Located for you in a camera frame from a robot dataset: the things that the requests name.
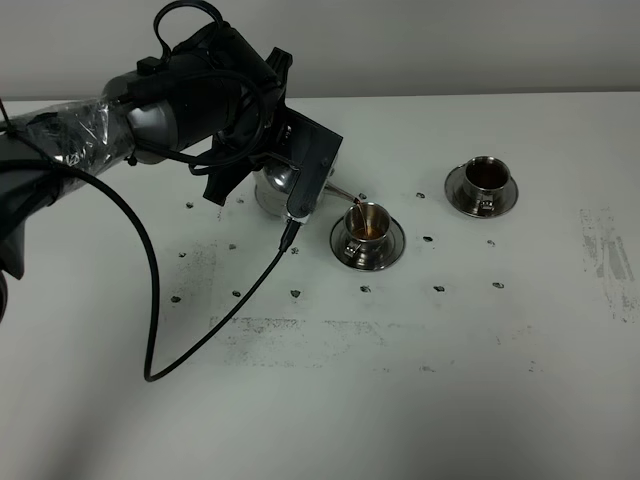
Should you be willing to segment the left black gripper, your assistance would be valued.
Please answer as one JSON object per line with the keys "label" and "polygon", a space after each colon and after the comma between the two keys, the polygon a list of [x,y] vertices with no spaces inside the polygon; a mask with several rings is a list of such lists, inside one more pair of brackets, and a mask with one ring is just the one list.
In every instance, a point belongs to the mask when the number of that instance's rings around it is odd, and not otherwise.
{"label": "left black gripper", "polygon": [[[227,71],[235,78],[207,77],[180,82],[164,102],[167,127],[164,145],[172,151],[212,136],[214,159],[227,160],[259,134],[257,149],[269,135],[270,123],[284,104],[293,56],[274,47],[262,58],[233,27],[208,24],[175,47],[164,48],[166,68],[182,78]],[[248,157],[219,167],[205,167],[203,198],[224,205],[233,190],[260,165]]]}

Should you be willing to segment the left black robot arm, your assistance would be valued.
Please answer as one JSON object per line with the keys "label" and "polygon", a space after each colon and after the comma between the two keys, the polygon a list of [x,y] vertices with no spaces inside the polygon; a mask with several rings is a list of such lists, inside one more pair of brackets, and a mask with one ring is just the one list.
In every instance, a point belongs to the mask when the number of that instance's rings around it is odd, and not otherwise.
{"label": "left black robot arm", "polygon": [[1,275],[25,270],[26,220],[120,162],[186,164],[223,205],[273,157],[290,117],[292,56],[260,56],[224,21],[111,79],[101,96],[1,125]]}

